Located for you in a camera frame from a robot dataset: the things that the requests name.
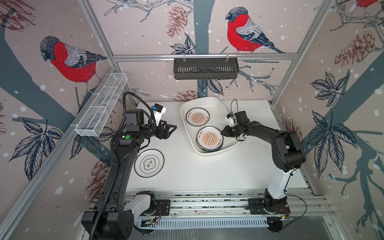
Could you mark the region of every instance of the black metal basket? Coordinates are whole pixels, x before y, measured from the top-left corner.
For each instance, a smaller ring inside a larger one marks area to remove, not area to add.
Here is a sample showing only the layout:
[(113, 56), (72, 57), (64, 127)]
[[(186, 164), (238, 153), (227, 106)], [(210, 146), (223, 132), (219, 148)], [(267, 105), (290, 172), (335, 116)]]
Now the black metal basket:
[(237, 58), (175, 58), (175, 79), (235, 79), (239, 73)]

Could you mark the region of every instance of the stacked plates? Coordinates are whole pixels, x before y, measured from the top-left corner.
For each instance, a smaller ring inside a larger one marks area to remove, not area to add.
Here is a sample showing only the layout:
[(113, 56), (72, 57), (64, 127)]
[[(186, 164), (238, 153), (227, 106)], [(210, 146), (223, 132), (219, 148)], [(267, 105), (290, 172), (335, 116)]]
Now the stacked plates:
[[(187, 122), (194, 127), (201, 127), (209, 121), (209, 113), (203, 108), (192, 108), (187, 112)], [(203, 151), (215, 152), (223, 146), (223, 136), (215, 127), (204, 127), (196, 136), (196, 143)]]

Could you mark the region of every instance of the white table surface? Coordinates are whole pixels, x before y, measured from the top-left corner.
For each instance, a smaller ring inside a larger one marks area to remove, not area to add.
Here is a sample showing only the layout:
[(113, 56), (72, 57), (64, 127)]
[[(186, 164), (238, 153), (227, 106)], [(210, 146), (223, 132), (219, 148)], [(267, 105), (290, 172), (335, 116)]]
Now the white table surface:
[[(222, 101), (228, 111), (230, 102)], [(264, 192), (276, 167), (272, 160), (271, 145), (259, 138), (246, 136), (244, 142), (231, 150), (211, 157), (200, 156), (193, 150), (183, 125), (180, 115), (182, 103), (159, 103), (167, 108), (161, 119), (176, 125), (177, 129), (165, 140), (152, 137), (150, 145), (142, 151), (161, 151), (164, 166), (157, 175), (150, 178), (138, 176), (132, 167), (127, 193), (144, 190), (171, 191), (173, 194)], [(238, 107), (239, 111), (246, 111), (250, 121), (280, 129), (267, 100), (238, 101)], [(142, 103), (138, 108), (147, 110)], [(291, 178), (288, 187), (307, 187), (300, 170)]]

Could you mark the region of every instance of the wall-mounted basket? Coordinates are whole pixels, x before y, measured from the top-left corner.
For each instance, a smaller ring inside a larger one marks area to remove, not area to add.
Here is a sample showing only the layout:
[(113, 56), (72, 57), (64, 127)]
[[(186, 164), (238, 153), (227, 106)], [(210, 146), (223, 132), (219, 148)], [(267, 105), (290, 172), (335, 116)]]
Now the wall-mounted basket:
[(127, 84), (125, 73), (112, 73), (109, 76), (75, 129), (80, 136), (98, 137), (100, 135), (125, 84)]
[(237, 58), (175, 58), (175, 79), (235, 79)]

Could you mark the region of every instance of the white wire mesh basket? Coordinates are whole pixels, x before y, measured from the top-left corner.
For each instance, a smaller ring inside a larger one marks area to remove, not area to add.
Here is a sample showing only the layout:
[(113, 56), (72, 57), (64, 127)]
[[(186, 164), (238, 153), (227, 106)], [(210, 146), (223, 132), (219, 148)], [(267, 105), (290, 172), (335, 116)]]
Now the white wire mesh basket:
[(112, 73), (75, 131), (80, 136), (98, 137), (127, 83), (125, 73)]

